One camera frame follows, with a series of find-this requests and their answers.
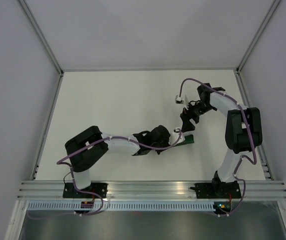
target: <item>cable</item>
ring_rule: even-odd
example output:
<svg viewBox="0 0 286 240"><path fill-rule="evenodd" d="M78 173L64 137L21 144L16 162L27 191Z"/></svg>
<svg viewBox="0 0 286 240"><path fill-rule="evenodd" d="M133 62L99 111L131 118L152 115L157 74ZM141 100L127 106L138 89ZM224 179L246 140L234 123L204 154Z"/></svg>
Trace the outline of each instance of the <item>cable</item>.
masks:
<svg viewBox="0 0 286 240"><path fill-rule="evenodd" d="M255 164L257 163L257 158L256 158L256 154L255 154L254 141L253 141L252 134L251 134L251 131L250 131L250 129L249 129L249 124L248 124L248 122L247 122L247 119L246 119L246 116L245 116L245 112L244 112L242 106L241 106L234 98L232 98L231 96L226 95L225 93L222 93L222 92L220 92L220 91L217 91L217 90L211 88L210 86L208 86L208 85L202 83L201 81L196 80L196 79L192 79L192 78L186 78L186 79L182 82L181 88L180 88L180 91L179 91L179 95L178 95L179 97L182 96L183 85L184 85L184 83L185 83L186 81L188 81L188 80L191 80L191 81L194 81L194 82L197 82L197 83L203 85L203 86L206 87L207 89L210 89L212 92L217 93L217 94L219 94L219 95L221 95L221 96L223 96L223 97L226 97L226 98L230 99L233 103L235 103L235 104L237 105L237 107L238 107L238 108L240 109L240 111L241 111L241 114L242 114L242 117L243 117L243 121L244 121L245 126L246 126L246 131L247 131L247 134L248 134L249 143L250 143L250 145L251 145L251 150L252 150L252 154L253 154L253 160L250 159L249 157L247 157L247 159L248 159L253 165L255 165Z"/></svg>
<svg viewBox="0 0 286 240"><path fill-rule="evenodd" d="M172 148L173 146L175 146L175 145L179 142L179 140L181 139L181 137L182 137L182 131L181 131L181 129L179 129L179 136L178 136L177 140L176 140L172 145L167 146L167 147L157 147L157 148L156 148L156 147L153 147L153 146L148 146L148 145L142 144L142 143L140 143L140 142L138 142L138 141L132 140L132 139L130 139L130 138L128 138L128 137L124 137L124 136L106 137L106 138L97 140L97 141L95 141L95 142L93 142L93 143L91 143L91 144L89 144L89 145L87 145L87 146L85 146L85 147L83 147L83 148L81 148L81 149L79 149L79 150L73 152L72 154L69 154L68 156L66 156L66 157L62 158L61 160L59 160L59 161L57 162L57 165L67 165L67 166L69 166L69 168L70 168L70 173L71 173L72 179L73 179L73 185L74 185L74 188L75 188L76 191L78 191L78 192L80 192L80 193L84 193L84 194L91 194L91 195L93 195L93 196L98 197L98 198L101 200L102 204L101 204L101 206L100 206L96 211L94 211L94 212L89 212L89 213L84 213L84 214L83 214L83 215L86 215L86 216L90 216L90 215L97 214L97 213L102 209L102 207L103 207L103 205L104 205L104 201L103 201L103 199L102 199L102 197L101 197L100 195L98 195L98 194L96 194L96 193L94 193L94 192L91 192L91 191L83 191L83 190L79 189L79 188L76 186L76 182L75 182L75 178L74 178L73 166L72 166L70 163L64 162L65 160L67 160L67 159L69 159L69 158L75 156L76 154L79 154L79 153L85 151L86 149L88 149L88 148L90 148L90 147L92 147L92 146L94 146L94 145L96 145L96 144L99 144L99 143L101 143L101 142L104 142L104 141L110 140L110 139L121 139L121 140L130 141L130 142L132 142L132 143L138 144L138 145L140 145L140 146L143 146L143 147L146 147L146 148L149 148L149 149L152 149L152 150L167 150L167 149L170 149L170 148Z"/></svg>
<svg viewBox="0 0 286 240"><path fill-rule="evenodd" d="M215 89L209 87L208 85L202 83L201 81L196 80L196 79L192 79L192 78L186 78L186 79L182 82L181 87L180 87L179 97L181 97L181 95L182 95L182 90L183 90L183 85L184 85L184 83L185 83L186 81L188 81L188 80L191 80L191 81L194 81L194 82L197 82L197 83L203 85L204 87L210 89L212 92L215 92L215 93L217 93L217 94L219 94L219 95L221 95L221 96L224 96L224 97L230 99L232 102L234 102L234 103L237 105L237 107L238 107L238 108L240 109L240 111L241 111L241 114L242 114L242 117L243 117L243 121L244 121L245 126L246 126L246 131L247 131L247 134L248 134L248 137L249 137L249 141L250 141L250 145L251 145L251 150L252 150L252 154L253 154L253 160L251 160L248 156L245 156L245 155L243 155L242 157L247 158L252 164L255 165L255 164L257 163L257 159L256 159L256 154L255 154L254 142L253 142L253 138L252 138L252 135L251 135L251 132L250 132L250 129L249 129L249 124L248 124L247 119L246 119L246 116L245 116L245 112L244 112L243 108L241 107L241 105L240 105L234 98L230 97L229 95L226 95L226 94L224 94L224 93L221 93L221 92L219 92L219 91L216 91ZM179 137L178 137L178 139L177 139L172 145L167 146L167 147L157 147L157 148L156 148L156 147L152 147L152 146L145 145L145 144L143 144L143 143L140 143L140 142L138 142L138 141L132 140L132 139L130 139L130 138L128 138L128 137L124 137L124 136L106 137L106 138L97 140L97 141L95 141L95 142L93 142L93 143L91 143L91 144L89 144L89 145L87 145L87 146L85 146L85 147L83 147L83 148L81 148L81 149L79 149L79 150L73 152L72 154L69 154L68 156L66 156L66 157L62 158L61 160L59 160L59 161L57 162L57 165L68 165L68 166L70 167L70 172L71 172L72 179L73 179L73 185L74 185L74 188L75 188L76 191L78 191L78 192L80 192L80 193L91 194L91 195L97 196L97 197L102 201L102 204L101 204L101 206L99 207L98 210L96 210L96 211L94 211L94 212L89 212L89 213L85 213L85 214L84 214L84 215L94 215L94 214L97 214L97 213L100 211L100 209L103 207L103 204L104 204L103 199L101 198L101 196L99 196L98 194L96 194L96 193L94 193L94 192L83 191L83 190L77 188L76 182L75 182L75 178L74 178L73 167L72 167L72 165L71 165L70 163L64 162L65 160L70 159L71 157L73 157L73 156L75 156L75 155L77 155L77 154L79 154L79 153L81 153L81 152L83 152L83 151L89 149L90 147L92 147L92 146L94 146L94 145L96 145L96 144L99 144L99 143L101 143L101 142L104 142L104 141L110 140L110 139L121 139L121 140L125 140L125 141L129 141L129 142L138 144L138 145L143 146L143 147L145 147L145 148L149 148L149 149L157 150L157 151L163 151L163 150L167 150L167 149L169 149L169 148L175 146L175 145L179 142L181 136L182 136L182 131L179 130ZM243 184L244 184L243 194L242 194L242 197L241 197L240 201L239 201L238 204L236 205L236 207L235 207L233 210L231 210L230 214L231 214L232 212L234 212L234 211L239 207L239 205L240 205L241 202L243 201L243 198L244 198L244 195L245 195L245 180L240 179L240 178L238 178L238 177L236 176L236 172L237 172L237 170L238 170L238 168L239 168L241 162L242 162L242 159L240 159L239 163L237 164L237 166L236 166L236 168L235 168L234 177L235 177L235 179L237 179L238 181L240 181L240 180L243 181Z"/></svg>
<svg viewBox="0 0 286 240"><path fill-rule="evenodd" d="M64 178L63 178L64 187L65 187L65 188L67 188L67 185L66 185L66 182L65 182L65 178L66 178L69 174L71 174L71 172L68 172L68 173L64 176Z"/></svg>
<svg viewBox="0 0 286 240"><path fill-rule="evenodd" d="M229 195L228 204L229 204L230 208L232 208L232 194L231 194L231 193L228 193L228 195Z"/></svg>
<svg viewBox="0 0 286 240"><path fill-rule="evenodd" d="M61 212L58 214L54 214L54 215L50 215L50 216L42 216L42 217L34 217L34 216L30 216L30 211L26 211L26 216L31 219L31 220L45 220L45 219L49 219L52 217L58 217L58 216L62 216L62 215L74 215L74 212Z"/></svg>

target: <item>black mounting plate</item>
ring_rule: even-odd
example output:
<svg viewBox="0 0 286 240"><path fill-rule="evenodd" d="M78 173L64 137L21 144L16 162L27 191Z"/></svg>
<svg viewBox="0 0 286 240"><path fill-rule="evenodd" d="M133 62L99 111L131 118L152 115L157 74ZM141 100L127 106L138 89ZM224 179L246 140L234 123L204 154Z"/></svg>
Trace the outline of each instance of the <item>black mounting plate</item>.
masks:
<svg viewBox="0 0 286 240"><path fill-rule="evenodd" d="M101 182L92 182L90 186L82 189L82 191L86 192L94 192L101 196L102 198L106 198L107 193L107 183ZM93 196L91 194L81 193L75 190L72 182L69 182L64 187L63 192L64 199L92 199Z"/></svg>
<svg viewBox="0 0 286 240"><path fill-rule="evenodd" d="M237 182L235 182L228 190L221 191L219 196L215 193L213 185L210 182L196 183L195 187L191 187L191 189L196 192L197 199L229 199L229 193L232 195L233 199L241 198L241 191Z"/></svg>

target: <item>white table surface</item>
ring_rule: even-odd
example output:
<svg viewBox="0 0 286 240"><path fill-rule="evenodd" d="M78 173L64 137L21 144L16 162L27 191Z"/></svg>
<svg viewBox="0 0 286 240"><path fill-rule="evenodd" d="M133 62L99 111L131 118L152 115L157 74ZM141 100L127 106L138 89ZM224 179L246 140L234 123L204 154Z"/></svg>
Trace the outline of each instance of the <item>white table surface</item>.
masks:
<svg viewBox="0 0 286 240"><path fill-rule="evenodd" d="M151 131L158 125L170 132L180 127L183 105L175 104L175 96L185 78L223 87L242 102L232 70L66 72L36 179L62 180L68 168L56 162L66 156L64 144L90 126L123 136ZM198 86L186 82L183 95L190 101L198 100ZM220 112L207 112L196 125L194 144L174 147L161 155L154 151L145 156L106 154L90 169L91 180L211 180L227 151L225 126L226 118ZM245 160L238 176L265 180L261 164L253 166Z"/></svg>

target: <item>robotic arm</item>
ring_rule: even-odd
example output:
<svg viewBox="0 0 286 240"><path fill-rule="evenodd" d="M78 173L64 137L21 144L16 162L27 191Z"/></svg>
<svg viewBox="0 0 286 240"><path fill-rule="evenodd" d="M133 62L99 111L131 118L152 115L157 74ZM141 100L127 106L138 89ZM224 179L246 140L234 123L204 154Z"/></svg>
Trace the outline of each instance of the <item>robotic arm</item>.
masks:
<svg viewBox="0 0 286 240"><path fill-rule="evenodd" d="M160 154L173 146L194 143L193 135L184 137L183 134L179 134L179 131L180 129L177 128L169 133L164 126L159 125L152 131L143 131L130 136L114 136L101 132L97 126L91 126L65 144L67 154L72 154L86 145L106 139L70 158L77 187L84 189L91 184L89 169L104 154L121 153L142 156L152 150L145 146L153 147L157 154Z"/></svg>
<svg viewBox="0 0 286 240"><path fill-rule="evenodd" d="M70 139L65 144L67 154L69 155L88 144L102 140L86 151L70 157L77 187L84 189L91 184L89 169L104 154L124 153L132 156L141 156L151 151L151 149L146 146L152 147L152 149L160 154L162 151L173 146L194 143L193 135L186 135L188 132L195 130L195 125L191 120L197 124L199 123L201 115L210 110L219 110L227 118L225 141L228 146L228 151L222 166L215 172L212 187L217 197L226 196L226 192L229 191L229 188L232 188L233 184L236 183L234 170L241 156L252 151L252 148L248 132L244 125L244 119L237 104L225 97L225 90L223 88L215 87L213 89L223 95L213 92L201 85L197 88L200 98L198 101L189 102L186 96L183 100L179 96L176 97L175 101L177 104L184 104L183 111L180 115L183 122L181 133L179 128L176 128L170 133L164 126L160 125L152 131L143 131L124 137L103 133L97 126L92 126ZM259 110L255 107L241 107L244 110L249 125L254 147L259 146L262 143Z"/></svg>

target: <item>gray wall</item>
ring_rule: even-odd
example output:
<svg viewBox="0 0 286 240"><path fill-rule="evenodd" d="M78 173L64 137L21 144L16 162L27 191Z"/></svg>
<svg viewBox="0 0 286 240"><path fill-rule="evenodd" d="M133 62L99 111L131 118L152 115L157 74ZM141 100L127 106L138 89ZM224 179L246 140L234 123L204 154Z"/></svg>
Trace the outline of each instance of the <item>gray wall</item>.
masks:
<svg viewBox="0 0 286 240"><path fill-rule="evenodd" d="M0 0L0 239L41 137L58 74L15 0Z"/></svg>
<svg viewBox="0 0 286 240"><path fill-rule="evenodd" d="M252 103L261 110L268 161L286 183L286 0L242 73Z"/></svg>
<svg viewBox="0 0 286 240"><path fill-rule="evenodd" d="M272 0L27 0L63 70L234 68Z"/></svg>

